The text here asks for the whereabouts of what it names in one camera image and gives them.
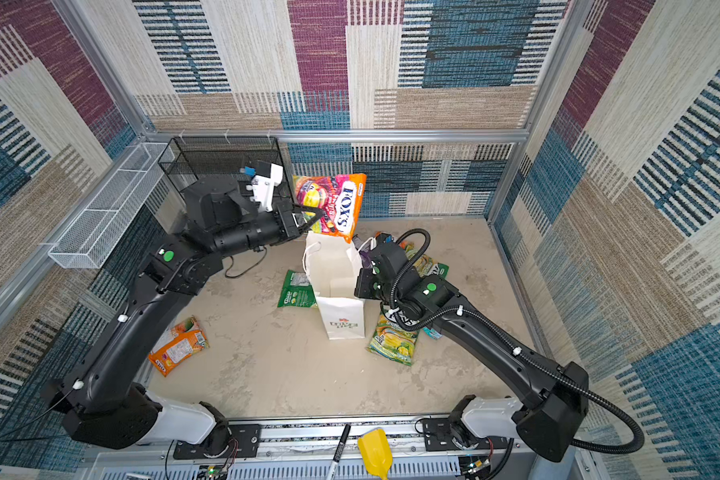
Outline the pink orange Fox's candy bag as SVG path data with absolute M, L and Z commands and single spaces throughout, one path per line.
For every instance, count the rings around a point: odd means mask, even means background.
M 323 216 L 310 226 L 310 230 L 350 242 L 359 220 L 367 176 L 294 176 L 293 180 L 296 202 L 323 212 Z

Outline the white paper bag with illustration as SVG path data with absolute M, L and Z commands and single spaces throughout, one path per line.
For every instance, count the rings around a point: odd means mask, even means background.
M 355 295 L 362 259 L 355 245 L 344 237 L 310 231 L 302 266 L 328 339 L 364 338 L 364 300 Z

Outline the green snack packet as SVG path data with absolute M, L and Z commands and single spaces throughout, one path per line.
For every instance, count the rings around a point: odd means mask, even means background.
M 282 284 L 278 308 L 316 308 L 317 301 L 307 275 L 288 270 Z

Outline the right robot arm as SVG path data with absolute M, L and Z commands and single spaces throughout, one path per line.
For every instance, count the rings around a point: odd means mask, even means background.
M 516 435 L 542 458 L 559 462 L 571 447 L 611 455 L 639 451 L 639 424 L 589 388 L 588 372 L 543 356 L 477 310 L 455 286 L 432 274 L 421 276 L 399 243 L 362 254 L 355 287 L 361 299 L 388 305 L 393 322 L 408 332 L 432 327 L 452 339 L 502 380 L 520 402 L 510 419 Z M 633 437 L 624 444 L 597 444 L 576 434 L 595 404 L 624 423 Z

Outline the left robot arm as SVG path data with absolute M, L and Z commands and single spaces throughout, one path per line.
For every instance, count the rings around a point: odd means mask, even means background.
M 317 207 L 277 198 L 275 188 L 260 176 L 207 177 L 182 190 L 184 229 L 148 251 L 122 309 L 87 355 L 43 392 L 72 440 L 109 449 L 180 441 L 208 458 L 231 449 L 228 422 L 212 405 L 163 399 L 134 378 L 225 258 L 297 239 L 323 217 Z

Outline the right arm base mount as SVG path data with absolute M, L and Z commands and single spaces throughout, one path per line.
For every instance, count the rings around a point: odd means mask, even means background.
M 503 417 L 451 421 L 448 417 L 422 417 L 414 429 L 423 437 L 427 452 L 505 449 L 517 439 L 515 424 Z

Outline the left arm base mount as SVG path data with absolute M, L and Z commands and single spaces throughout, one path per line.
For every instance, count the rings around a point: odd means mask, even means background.
M 174 460 L 216 460 L 255 458 L 261 440 L 261 424 L 228 424 L 215 428 L 200 444 L 179 441 L 174 447 Z

